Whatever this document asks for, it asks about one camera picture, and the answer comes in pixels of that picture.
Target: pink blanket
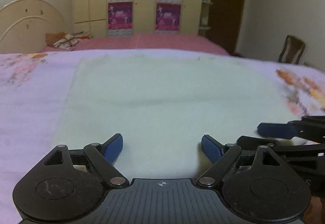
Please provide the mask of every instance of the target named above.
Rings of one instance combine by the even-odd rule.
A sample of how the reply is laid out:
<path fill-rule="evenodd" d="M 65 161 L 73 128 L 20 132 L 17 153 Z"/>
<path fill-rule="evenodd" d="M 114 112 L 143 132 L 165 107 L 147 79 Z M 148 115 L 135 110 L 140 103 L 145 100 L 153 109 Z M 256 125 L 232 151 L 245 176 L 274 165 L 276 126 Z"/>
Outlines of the pink blanket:
<path fill-rule="evenodd" d="M 68 50 L 44 47 L 41 52 L 80 51 L 95 49 L 179 49 L 218 55 L 229 53 L 204 37 L 183 34 L 136 34 L 132 37 L 106 37 L 81 40 Z"/>

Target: chair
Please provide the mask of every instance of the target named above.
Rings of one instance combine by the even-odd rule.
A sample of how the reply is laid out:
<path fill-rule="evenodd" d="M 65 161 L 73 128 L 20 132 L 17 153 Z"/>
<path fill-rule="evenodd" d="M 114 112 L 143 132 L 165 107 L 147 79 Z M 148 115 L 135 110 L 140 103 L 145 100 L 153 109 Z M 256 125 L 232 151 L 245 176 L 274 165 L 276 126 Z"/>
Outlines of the chair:
<path fill-rule="evenodd" d="M 285 57 L 285 63 L 292 63 L 296 54 L 300 51 L 300 53 L 298 54 L 297 60 L 295 62 L 295 64 L 298 64 L 301 56 L 303 55 L 305 47 L 306 47 L 306 44 L 302 40 L 300 40 L 292 35 L 287 35 L 287 38 L 285 40 L 284 47 L 283 47 L 283 50 L 279 56 L 278 62 L 279 63 L 283 62 L 282 61 L 283 56 L 286 53 L 286 51 L 289 49 L 289 51 L 287 52 L 287 55 Z"/>

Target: brown door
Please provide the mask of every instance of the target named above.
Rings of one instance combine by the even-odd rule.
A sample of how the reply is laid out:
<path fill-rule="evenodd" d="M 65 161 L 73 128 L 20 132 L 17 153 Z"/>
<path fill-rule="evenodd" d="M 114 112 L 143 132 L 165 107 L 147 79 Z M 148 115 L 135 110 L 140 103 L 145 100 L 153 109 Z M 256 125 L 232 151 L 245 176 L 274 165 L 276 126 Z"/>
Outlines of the brown door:
<path fill-rule="evenodd" d="M 245 0 L 211 0 L 206 37 L 230 54 L 236 49 Z"/>

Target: cream headboard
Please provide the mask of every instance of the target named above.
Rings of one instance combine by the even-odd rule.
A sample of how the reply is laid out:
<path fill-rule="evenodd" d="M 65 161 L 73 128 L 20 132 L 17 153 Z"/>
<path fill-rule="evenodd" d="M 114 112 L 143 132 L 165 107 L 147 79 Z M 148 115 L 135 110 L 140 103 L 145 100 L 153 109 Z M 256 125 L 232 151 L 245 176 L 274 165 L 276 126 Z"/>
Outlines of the cream headboard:
<path fill-rule="evenodd" d="M 0 54 L 37 53 L 46 32 L 67 32 L 62 15 L 43 0 L 16 0 L 0 9 Z"/>

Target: light green towel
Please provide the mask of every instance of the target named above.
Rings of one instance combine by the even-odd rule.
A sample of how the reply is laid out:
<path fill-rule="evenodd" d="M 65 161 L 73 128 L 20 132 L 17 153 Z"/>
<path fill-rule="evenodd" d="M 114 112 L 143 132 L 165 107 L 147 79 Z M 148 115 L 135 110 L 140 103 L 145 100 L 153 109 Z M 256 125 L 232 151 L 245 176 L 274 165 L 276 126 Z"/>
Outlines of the light green towel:
<path fill-rule="evenodd" d="M 104 57 L 80 63 L 53 145 L 80 149 L 121 133 L 114 165 L 129 180 L 194 177 L 211 166 L 204 134 L 226 144 L 256 136 L 260 122 L 294 119 L 243 60 Z"/>

